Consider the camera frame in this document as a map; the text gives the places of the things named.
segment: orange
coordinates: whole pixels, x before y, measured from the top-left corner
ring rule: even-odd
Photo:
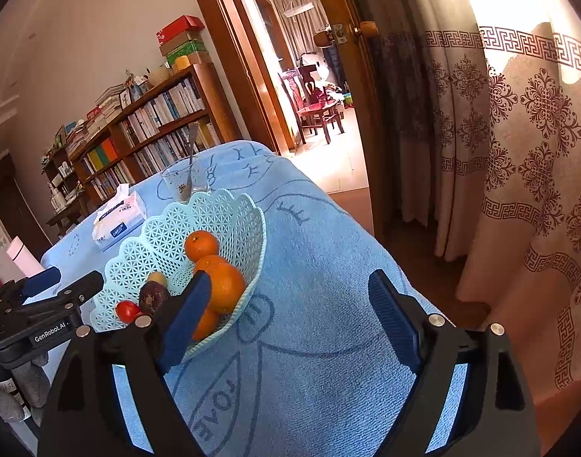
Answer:
[[[201,316],[200,322],[197,323],[197,328],[193,332],[193,340],[199,342],[207,336],[211,335],[220,321],[220,315],[210,308],[206,308],[204,314]]]
[[[220,314],[230,314],[246,290],[246,281],[240,271],[226,262],[212,263],[206,270],[212,282],[209,308]]]
[[[227,264],[229,263],[226,259],[224,259],[224,257],[218,256],[218,254],[210,254],[209,256],[201,257],[195,263],[195,268],[193,268],[193,274],[197,273],[199,270],[206,271],[206,268],[208,268],[208,266],[217,262],[225,262]]]
[[[210,232],[197,230],[184,241],[184,253],[191,261],[197,262],[209,254],[218,254],[218,241]]]

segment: green box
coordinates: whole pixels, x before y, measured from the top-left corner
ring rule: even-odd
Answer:
[[[179,46],[174,51],[171,51],[167,54],[168,63],[170,66],[174,64],[174,61],[179,57],[183,56],[183,54],[191,54],[194,51],[206,51],[206,46],[204,45],[203,41],[199,41],[198,39],[192,39],[191,41],[187,41],[185,44]]]

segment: blue gripper pad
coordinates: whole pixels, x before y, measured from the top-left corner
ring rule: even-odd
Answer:
[[[164,374],[181,363],[189,343],[193,342],[193,332],[210,302],[212,283],[208,274],[198,273],[187,287],[193,287],[193,290],[163,336],[163,352],[157,359],[157,365]]]
[[[402,310],[398,291],[383,270],[375,270],[369,276],[368,297],[398,361],[417,374],[422,364],[419,334]]]
[[[37,296],[49,287],[53,287],[55,284],[59,283],[61,278],[62,274],[55,266],[47,268],[26,280],[26,283],[24,283],[23,289],[21,290],[21,295],[24,297]]]

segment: metal screw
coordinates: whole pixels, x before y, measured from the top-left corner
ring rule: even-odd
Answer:
[[[80,338],[86,337],[87,335],[89,335],[90,331],[91,331],[91,328],[89,328],[89,326],[81,325],[81,326],[79,326],[79,328],[76,329],[76,336],[78,336]]]
[[[136,323],[136,326],[138,326],[138,328],[146,328],[148,325],[150,325],[152,322],[152,319],[150,316],[139,316],[136,318],[136,321],[134,323]]]
[[[504,327],[500,323],[492,323],[490,328],[495,335],[499,337],[504,335]]]
[[[428,316],[428,321],[432,326],[443,326],[445,324],[445,318],[440,314],[431,314]]]

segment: basket on shelf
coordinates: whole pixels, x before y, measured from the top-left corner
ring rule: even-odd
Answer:
[[[191,344],[183,361],[210,347],[237,321],[248,305],[261,275],[267,235],[265,216],[247,194],[234,198],[228,190],[197,192],[187,204],[169,204],[159,216],[144,222],[138,237],[121,244],[104,271],[104,289],[94,296],[91,324],[96,331],[123,328],[115,313],[119,301],[138,301],[140,288],[152,271],[168,278],[170,294],[180,294],[191,280],[194,264],[184,253],[184,240],[195,230],[213,233],[219,254],[241,271],[248,286],[231,315],[223,316],[214,333]]]

